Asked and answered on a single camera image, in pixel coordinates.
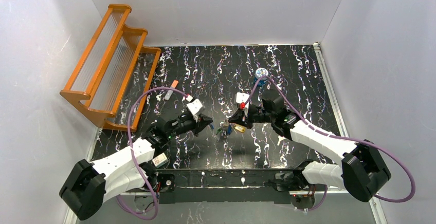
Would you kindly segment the white metal keyring plate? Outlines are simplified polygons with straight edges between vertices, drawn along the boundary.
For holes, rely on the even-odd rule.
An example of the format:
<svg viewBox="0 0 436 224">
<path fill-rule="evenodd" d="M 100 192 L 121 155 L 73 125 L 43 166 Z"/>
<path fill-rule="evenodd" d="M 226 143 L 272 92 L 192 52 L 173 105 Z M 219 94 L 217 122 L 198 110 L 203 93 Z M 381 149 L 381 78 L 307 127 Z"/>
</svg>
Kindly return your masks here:
<svg viewBox="0 0 436 224">
<path fill-rule="evenodd" d="M 221 124 L 221 127 L 223 129 L 222 133 L 219 134 L 219 140 L 220 141 L 225 141 L 227 140 L 227 138 L 229 137 L 229 135 L 227 135 L 227 128 L 228 126 L 230 126 L 230 124 L 228 122 L 224 122 Z"/>
</svg>

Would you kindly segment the yellow tagged key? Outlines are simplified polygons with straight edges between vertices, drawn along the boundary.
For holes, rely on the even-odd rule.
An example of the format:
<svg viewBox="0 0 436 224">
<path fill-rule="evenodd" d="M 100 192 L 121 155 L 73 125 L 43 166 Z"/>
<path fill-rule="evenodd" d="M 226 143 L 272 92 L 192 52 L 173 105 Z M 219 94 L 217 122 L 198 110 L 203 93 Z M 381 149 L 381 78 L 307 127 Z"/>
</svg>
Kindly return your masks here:
<svg viewBox="0 0 436 224">
<path fill-rule="evenodd" d="M 241 125 L 237 125 L 237 124 L 233 124 L 232 128 L 240 133 L 244 133 L 245 132 L 245 127 L 241 126 Z"/>
</svg>

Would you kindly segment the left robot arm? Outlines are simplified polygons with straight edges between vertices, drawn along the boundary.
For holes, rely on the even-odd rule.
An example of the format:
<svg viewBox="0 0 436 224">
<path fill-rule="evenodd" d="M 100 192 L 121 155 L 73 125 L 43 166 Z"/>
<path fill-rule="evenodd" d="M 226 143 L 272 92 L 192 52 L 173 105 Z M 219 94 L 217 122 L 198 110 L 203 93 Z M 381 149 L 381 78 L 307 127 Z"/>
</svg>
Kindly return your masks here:
<svg viewBox="0 0 436 224">
<path fill-rule="evenodd" d="M 132 145 L 99 160 L 78 161 L 59 196 L 80 220 L 89 219 L 107 200 L 133 189 L 147 187 L 158 203 L 151 184 L 156 175 L 153 159 L 167 150 L 175 136 L 188 132 L 198 135 L 212 122 L 211 117 L 189 111 L 169 121 L 158 118 Z"/>
</svg>

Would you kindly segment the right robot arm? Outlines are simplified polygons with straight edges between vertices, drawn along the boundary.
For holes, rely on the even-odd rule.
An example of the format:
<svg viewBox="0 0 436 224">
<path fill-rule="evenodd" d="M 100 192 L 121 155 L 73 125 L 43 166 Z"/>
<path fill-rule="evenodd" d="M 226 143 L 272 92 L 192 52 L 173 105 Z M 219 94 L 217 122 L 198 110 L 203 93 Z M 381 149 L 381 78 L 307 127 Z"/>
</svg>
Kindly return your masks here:
<svg viewBox="0 0 436 224">
<path fill-rule="evenodd" d="M 230 123 L 248 129 L 255 123 L 269 123 L 279 136 L 308 146 L 332 161 L 306 160 L 274 183 L 299 189 L 314 184 L 335 186 L 359 201 L 368 202 L 391 179 L 376 148 L 334 138 L 332 133 L 309 124 L 285 105 L 277 91 L 268 90 L 261 106 L 249 104 L 248 99 L 249 94 L 235 95 L 237 110 L 229 118 Z"/>
</svg>

